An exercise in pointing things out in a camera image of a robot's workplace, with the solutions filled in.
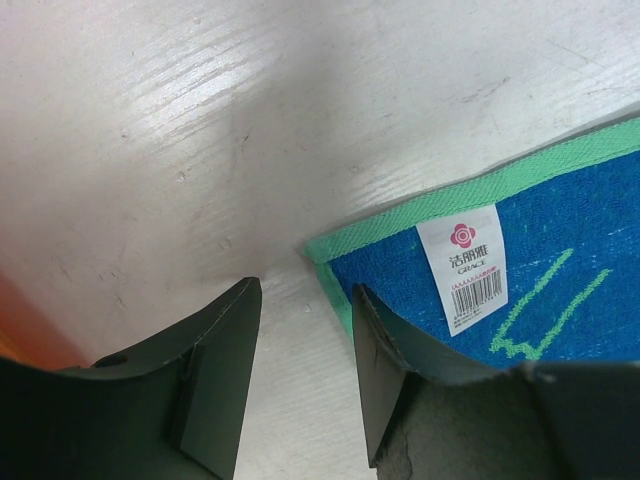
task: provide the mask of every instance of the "green towel border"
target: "green towel border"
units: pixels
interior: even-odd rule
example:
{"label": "green towel border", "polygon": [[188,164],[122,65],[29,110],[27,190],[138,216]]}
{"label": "green towel border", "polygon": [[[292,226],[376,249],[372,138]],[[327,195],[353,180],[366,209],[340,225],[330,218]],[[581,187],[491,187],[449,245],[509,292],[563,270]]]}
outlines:
{"label": "green towel border", "polygon": [[433,218],[500,202],[558,175],[640,150],[635,118],[528,155],[491,173],[420,195],[386,212],[311,240],[305,254],[349,336],[351,304],[328,262]]}

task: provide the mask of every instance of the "blue towel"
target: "blue towel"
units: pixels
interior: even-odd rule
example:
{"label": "blue towel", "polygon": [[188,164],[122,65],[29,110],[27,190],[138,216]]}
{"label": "blue towel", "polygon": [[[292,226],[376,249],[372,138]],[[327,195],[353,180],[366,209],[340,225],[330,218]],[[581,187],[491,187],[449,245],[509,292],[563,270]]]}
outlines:
{"label": "blue towel", "polygon": [[[618,139],[624,148],[616,143],[604,156],[601,149],[594,149],[598,155],[590,157],[585,145],[610,140],[616,136],[616,127],[520,160],[531,163],[541,176],[533,186],[513,195],[508,194],[509,188],[502,189],[507,193],[502,195],[505,198],[497,195],[498,201],[487,202],[493,192],[487,197],[485,190],[501,190],[496,178],[504,183],[514,172],[520,177],[516,180],[523,181],[522,165],[511,173],[511,167],[505,167],[506,173],[497,172],[498,177],[485,182],[482,177],[476,179],[467,185],[466,193],[465,184],[453,187],[459,189],[456,198],[468,197],[468,205],[496,204],[509,294],[506,306],[455,337],[449,334],[416,228],[409,226],[388,236],[375,234],[375,226],[384,230],[388,224],[402,223],[394,217],[406,217],[407,208],[312,242],[308,253],[317,263],[323,287],[345,317],[348,313],[340,303],[345,299],[350,303],[353,286],[364,283],[412,324],[495,367],[525,359],[639,359],[640,123],[633,120],[625,128],[626,137]],[[566,163],[574,162],[576,168],[548,161],[553,157],[560,162],[569,153],[573,157]],[[554,169],[560,173],[553,175]],[[474,202],[474,196],[483,201]],[[413,225],[439,216],[438,211],[430,211],[430,206],[438,210],[430,195],[417,201],[424,208],[414,205],[410,210],[420,210]],[[448,213],[465,209],[465,201],[458,203],[460,208],[448,207]],[[365,234],[373,241],[358,238],[361,247],[340,248],[341,241],[353,244],[354,236]],[[327,251],[337,254],[331,258]],[[348,329],[349,319],[343,321]]]}

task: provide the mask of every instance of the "green stitched letter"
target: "green stitched letter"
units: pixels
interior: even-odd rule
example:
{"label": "green stitched letter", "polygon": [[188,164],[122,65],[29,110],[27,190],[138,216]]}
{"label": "green stitched letter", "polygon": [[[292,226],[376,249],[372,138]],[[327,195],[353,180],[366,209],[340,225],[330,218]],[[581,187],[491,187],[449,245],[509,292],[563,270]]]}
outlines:
{"label": "green stitched letter", "polygon": [[524,307],[531,300],[533,300],[533,298],[537,294],[539,294],[544,289],[544,287],[547,286],[547,284],[556,275],[556,273],[558,273],[560,267],[562,267],[562,265],[569,259],[572,254],[572,248],[569,248],[562,252],[562,255],[560,255],[560,257],[555,262],[553,262],[551,268],[549,268],[549,270],[546,271],[542,278],[538,280],[538,282],[533,287],[533,290],[527,293],[518,301],[518,303],[516,303],[511,312],[509,312],[509,316],[507,317],[505,322],[500,325],[500,328],[498,329],[495,337],[493,337],[491,346],[489,347],[489,350],[491,352],[496,353],[501,348],[504,348],[507,352],[507,357],[509,358],[512,358],[518,353],[522,353],[527,358],[527,360],[538,360],[542,356],[544,351],[549,347],[549,345],[551,345],[553,340],[562,331],[562,327],[564,327],[565,323],[567,323],[567,320],[569,320],[571,315],[573,315],[575,309],[578,308],[578,306],[582,302],[584,302],[589,297],[589,295],[591,295],[594,290],[598,288],[598,286],[602,284],[604,279],[607,278],[607,276],[611,273],[611,270],[602,270],[583,291],[576,295],[574,299],[571,300],[571,303],[569,303],[569,306],[565,309],[565,311],[562,312],[556,324],[545,334],[544,338],[540,342],[540,345],[538,345],[537,347],[534,348],[529,342],[515,344],[513,343],[512,339],[505,338],[507,331],[520,316]]}

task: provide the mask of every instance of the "barcode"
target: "barcode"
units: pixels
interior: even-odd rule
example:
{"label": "barcode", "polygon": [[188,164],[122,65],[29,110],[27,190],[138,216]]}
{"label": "barcode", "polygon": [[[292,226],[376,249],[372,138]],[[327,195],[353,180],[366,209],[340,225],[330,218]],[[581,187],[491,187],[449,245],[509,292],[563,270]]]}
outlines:
{"label": "barcode", "polygon": [[456,317],[467,315],[501,293],[502,277],[500,276],[500,270],[496,270],[480,280],[451,292],[453,305],[456,309]]}

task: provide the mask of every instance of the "scratch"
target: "scratch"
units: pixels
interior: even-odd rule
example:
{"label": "scratch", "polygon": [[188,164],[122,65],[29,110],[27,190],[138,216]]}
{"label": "scratch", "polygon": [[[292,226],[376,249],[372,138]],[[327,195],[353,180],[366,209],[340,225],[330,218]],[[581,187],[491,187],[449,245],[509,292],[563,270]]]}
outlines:
{"label": "scratch", "polygon": [[62,259],[59,256],[57,256],[55,253],[51,254],[51,258],[56,262],[60,270],[62,270],[62,273],[64,273],[64,276],[67,277],[67,280],[73,283],[73,280],[71,279],[71,275],[69,275],[69,272],[67,272],[67,269],[64,268],[64,262],[62,261]]}
{"label": "scratch", "polygon": [[509,80],[511,80],[511,77],[504,77],[504,78],[502,79],[502,82],[497,82],[497,83],[496,83],[496,85],[495,85],[491,90],[489,90],[487,93],[485,93],[485,95],[484,95],[484,96],[485,96],[485,98],[486,98],[486,97],[488,97],[489,95],[492,95],[492,94],[493,94],[493,93],[494,93],[498,88],[500,88],[502,85],[504,85],[505,83],[507,83]]}
{"label": "scratch", "polygon": [[460,99],[460,103],[469,103],[470,101],[475,99],[477,96],[478,96],[478,94],[474,93],[473,95],[469,95],[468,97],[463,97],[463,98]]}
{"label": "scratch", "polygon": [[640,85],[630,85],[628,87],[603,87],[597,90],[592,90],[584,94],[584,96],[593,95],[595,93],[606,92],[606,91],[615,91],[620,93],[624,97],[631,97],[637,90],[640,88]]}
{"label": "scratch", "polygon": [[118,302],[118,305],[120,305],[121,308],[127,308],[127,306],[122,301],[122,298],[120,298],[120,295],[118,295],[117,293],[114,293],[113,296],[116,297],[116,301]]}
{"label": "scratch", "polygon": [[247,135],[244,137],[244,139],[242,140],[242,145],[240,145],[240,151],[242,153],[244,153],[244,146],[247,143],[247,140],[249,140],[249,137],[251,136],[251,132],[247,133]]}
{"label": "scratch", "polygon": [[564,50],[565,52],[571,53],[572,55],[575,55],[576,57],[581,58],[582,60],[584,60],[587,63],[593,63],[594,65],[598,65],[600,68],[604,68],[604,66],[602,64],[596,62],[592,58],[589,58],[589,57],[587,57],[585,55],[582,55],[581,53],[574,52],[573,50],[571,50],[571,49],[569,49],[567,47],[564,47],[564,46],[562,46],[562,45],[560,45],[560,44],[558,44],[558,43],[556,43],[556,42],[554,42],[552,40],[547,39],[547,42],[549,42],[554,47],[559,48],[560,50]]}
{"label": "scratch", "polygon": [[542,58],[544,58],[545,60],[548,60],[551,63],[555,63],[556,65],[560,65],[561,67],[566,68],[567,70],[571,70],[572,72],[577,73],[580,76],[583,76],[583,77],[585,76],[585,74],[583,72],[581,72],[580,70],[578,70],[577,68],[573,68],[573,67],[570,67],[569,65],[565,65],[564,63],[559,62],[558,60],[556,60],[554,58],[547,57],[546,55],[540,54],[540,56]]}
{"label": "scratch", "polygon": [[316,206],[313,204],[313,202],[311,200],[307,199],[307,202],[302,206],[302,208],[305,211],[310,212],[311,210],[316,208]]}
{"label": "scratch", "polygon": [[500,131],[500,129],[498,128],[498,124],[496,123],[496,119],[493,117],[493,115],[491,115],[491,121],[493,122],[493,126],[496,129],[496,132],[498,132],[498,134],[502,134],[502,132]]}
{"label": "scratch", "polygon": [[411,480],[413,478],[413,461],[411,460],[411,455],[409,455],[409,433],[407,432],[407,430],[405,428],[403,428],[404,425],[400,424],[400,434],[402,435],[402,437],[404,438],[404,454],[406,456],[406,460],[407,460],[407,467],[409,467],[409,472],[407,475],[407,479]]}

